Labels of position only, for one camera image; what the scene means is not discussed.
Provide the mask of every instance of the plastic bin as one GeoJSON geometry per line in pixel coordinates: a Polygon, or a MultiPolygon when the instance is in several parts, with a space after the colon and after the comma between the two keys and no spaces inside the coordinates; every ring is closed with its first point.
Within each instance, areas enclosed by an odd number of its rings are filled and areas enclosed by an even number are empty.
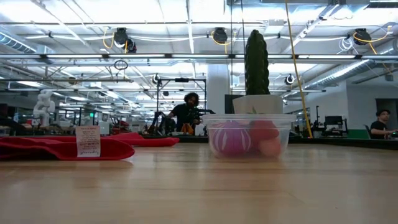
{"type": "Polygon", "coordinates": [[[262,154],[279,157],[287,148],[292,114],[208,114],[209,145],[216,157],[262,154]]]}

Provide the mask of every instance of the red cloth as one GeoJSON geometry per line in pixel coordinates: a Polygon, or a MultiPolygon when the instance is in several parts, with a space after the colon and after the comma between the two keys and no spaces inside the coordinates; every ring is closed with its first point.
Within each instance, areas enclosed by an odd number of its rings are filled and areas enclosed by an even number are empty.
{"type": "Polygon", "coordinates": [[[120,160],[134,155],[134,149],[121,141],[101,139],[101,156],[77,157],[77,144],[74,141],[57,141],[46,138],[0,138],[0,159],[13,157],[46,157],[55,155],[61,160],[120,160]]]}
{"type": "Polygon", "coordinates": [[[120,160],[134,155],[132,146],[173,146],[177,138],[144,139],[137,133],[118,134],[101,138],[100,157],[77,157],[75,136],[42,136],[39,138],[0,138],[0,159],[38,159],[55,155],[61,160],[120,160]]]}

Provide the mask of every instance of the orange ball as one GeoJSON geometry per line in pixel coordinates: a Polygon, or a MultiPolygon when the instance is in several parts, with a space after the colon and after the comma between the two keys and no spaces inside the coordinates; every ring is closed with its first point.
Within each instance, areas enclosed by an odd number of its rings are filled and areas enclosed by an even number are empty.
{"type": "Polygon", "coordinates": [[[282,146],[278,138],[262,140],[258,148],[266,157],[279,157],[282,154],[282,146]]]}

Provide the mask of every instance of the cactus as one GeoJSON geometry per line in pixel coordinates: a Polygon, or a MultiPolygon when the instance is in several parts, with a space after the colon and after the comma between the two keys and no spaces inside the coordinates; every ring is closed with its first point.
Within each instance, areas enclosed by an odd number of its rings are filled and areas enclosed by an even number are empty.
{"type": "Polygon", "coordinates": [[[244,66],[246,94],[269,95],[267,44],[258,30],[253,30],[248,38],[244,66]]]}

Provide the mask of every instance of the man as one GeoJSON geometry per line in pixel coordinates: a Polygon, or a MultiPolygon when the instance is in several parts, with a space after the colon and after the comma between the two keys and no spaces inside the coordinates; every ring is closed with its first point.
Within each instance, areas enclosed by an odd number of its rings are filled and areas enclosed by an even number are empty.
{"type": "Polygon", "coordinates": [[[386,123],[390,118],[389,110],[379,110],[376,113],[377,121],[371,125],[371,139],[389,139],[389,135],[394,131],[387,131],[386,123]]]}
{"type": "Polygon", "coordinates": [[[196,93],[189,93],[184,97],[184,104],[177,105],[168,115],[169,118],[177,116],[176,131],[181,131],[182,126],[186,123],[199,124],[199,113],[197,106],[199,105],[199,96],[196,93]]]}

